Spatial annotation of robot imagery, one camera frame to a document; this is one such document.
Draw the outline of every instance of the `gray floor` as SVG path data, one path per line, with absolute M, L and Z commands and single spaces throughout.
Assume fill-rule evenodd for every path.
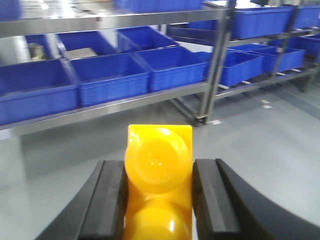
M 319 82 L 307 94 L 286 83 L 221 99 L 221 124 L 194 129 L 194 158 L 222 158 L 270 199 L 320 225 L 319 92 Z M 129 124 L 185 123 L 161 102 L 1 141 L 0 239 L 34 239 L 98 160 L 124 158 Z

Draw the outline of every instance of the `steel shelf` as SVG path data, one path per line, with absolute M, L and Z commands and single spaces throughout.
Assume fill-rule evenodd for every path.
M 309 76 L 312 74 L 315 74 L 318 71 L 319 67 L 315 66 L 312 68 L 308 68 L 305 70 L 302 70 L 301 72 L 291 72 L 288 73 L 284 76 L 279 75 L 276 76 L 274 78 L 263 78 L 259 79 L 255 82 L 252 82 L 250 84 L 245 84 L 245 85 L 240 85 L 240 86 L 236 86 L 227 90 L 221 90 L 218 91 L 218 93 L 215 95 L 215 100 L 218 99 L 223 99 L 223 98 L 227 98 L 227 97 L 231 97 L 237 94 L 242 94 L 248 91 L 252 91 L 255 89 L 260 89 L 269 85 L 274 85 L 274 84 L 279 84 L 282 82 L 286 82 L 292 79 L 297 79 L 297 78 L 301 78 L 301 77 L 305 77 L 305 76 Z
M 108 114 L 113 114 L 186 95 L 201 93 L 207 88 L 208 83 L 201 82 L 3 125 L 0 126 L 0 140 L 86 121 Z
M 289 38 L 296 38 L 300 36 L 306 36 L 306 35 L 316 35 L 320 33 L 320 28 L 315 27 L 312 29 L 302 29 L 302 30 L 296 30 L 292 32 L 285 32 L 281 34 L 275 34 L 275 35 L 268 35 L 268 36 L 261 36 L 261 37 L 254 37 L 254 38 L 247 38 L 247 39 L 234 39 L 230 40 L 227 43 L 227 47 L 234 47 L 244 44 L 254 44 L 254 43 L 261 43 L 261 42 L 267 42 L 270 40 L 279 40 L 279 39 L 289 39 Z
M 90 0 L 22 0 L 24 16 L 0 22 L 0 38 L 31 34 L 114 29 L 223 19 L 227 8 L 205 4 L 201 10 L 130 13 L 112 2 Z
M 185 43 L 191 43 L 191 44 L 199 44 L 199 45 L 205 45 L 205 46 L 215 46 L 214 42 L 214 35 L 215 31 L 207 31 L 212 32 L 211 35 L 208 34 L 208 38 L 192 38 L 187 37 L 185 34 L 181 35 L 174 35 L 174 34 L 168 34 L 171 38 L 173 38 L 175 41 L 178 42 L 185 42 Z M 254 44 L 254 43 L 261 43 L 261 42 L 267 42 L 270 40 L 283 40 L 288 38 L 296 38 L 300 36 L 306 36 L 306 35 L 317 35 L 320 34 L 320 28 L 312 28 L 312 29 L 303 29 L 303 30 L 297 30 L 290 33 L 281 33 L 281 34 L 275 34 L 275 35 L 268 35 L 268 36 L 260 36 L 260 37 L 254 37 L 254 38 L 247 38 L 247 39 L 232 39 L 227 42 L 226 47 L 234 47 L 239 45 L 245 45 L 245 44 Z

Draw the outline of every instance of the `blue plastic bin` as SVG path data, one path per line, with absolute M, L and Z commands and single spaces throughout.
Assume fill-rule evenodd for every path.
M 69 59 L 66 51 L 91 48 L 97 55 L 112 55 L 118 52 L 98 31 L 58 33 L 58 46 L 62 55 Z
M 268 49 L 272 48 L 268 45 L 263 44 L 245 44 L 245 45 L 239 45 L 239 46 L 232 46 L 229 47 L 229 50 L 238 51 L 238 52 L 250 52 L 254 50 L 260 50 L 260 49 Z
M 218 28 L 218 20 L 207 20 L 207 21 L 192 21 L 190 22 L 189 28 L 191 29 L 203 29 L 203 30 L 216 30 Z
M 201 9 L 203 0 L 114 0 L 114 4 L 133 13 L 156 13 Z
M 148 92 L 149 73 L 128 53 L 76 59 L 71 65 L 84 107 Z
M 293 29 L 317 27 L 319 25 L 320 5 L 303 6 L 296 17 Z
M 149 81 L 151 92 L 203 81 L 207 64 L 184 47 L 139 51 L 136 55 L 151 71 Z
M 297 47 L 297 43 L 298 43 L 297 39 L 298 39 L 298 37 L 290 38 L 287 47 L 291 48 L 291 49 L 302 49 L 302 48 Z M 280 47 L 282 43 L 283 43 L 283 40 L 278 39 L 278 40 L 272 40 L 268 44 L 270 46 Z
M 305 50 L 307 55 L 315 57 L 317 63 L 320 62 L 320 35 L 297 37 L 294 46 Z
M 292 14 L 289 7 L 257 7 L 237 9 L 232 38 L 249 39 L 284 33 Z
M 196 52 L 196 54 L 208 65 L 210 64 L 211 53 Z M 230 87 L 261 75 L 263 73 L 263 59 L 263 56 L 256 54 L 239 51 L 229 52 L 222 67 L 220 84 Z
M 16 20 L 22 15 L 20 0 L 0 1 L 0 21 Z
M 149 26 L 120 28 L 116 32 L 118 50 L 122 53 L 178 46 L 171 38 Z
M 255 50 L 252 53 L 264 56 L 263 71 L 272 73 L 278 57 L 277 47 Z M 278 68 L 278 72 L 290 69 L 296 69 L 303 65 L 306 51 L 295 48 L 287 48 L 282 57 L 282 62 Z
M 0 125 L 77 107 L 75 79 L 61 60 L 0 66 Z
M 49 59 L 53 59 L 53 54 L 50 49 L 47 36 L 45 34 L 37 34 L 37 35 L 27 35 L 25 36 L 26 42 L 28 44 L 39 44 L 43 46 L 44 53 Z

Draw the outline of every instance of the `shelf post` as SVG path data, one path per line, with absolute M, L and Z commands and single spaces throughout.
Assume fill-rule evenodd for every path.
M 227 53 L 227 43 L 231 39 L 235 8 L 237 0 L 228 0 L 228 14 L 219 24 L 217 37 L 210 61 L 210 69 L 207 75 L 209 90 L 202 97 L 199 116 L 206 116 L 206 122 L 211 120 L 215 96 L 218 90 L 218 84 L 222 75 L 222 67 L 224 65 Z

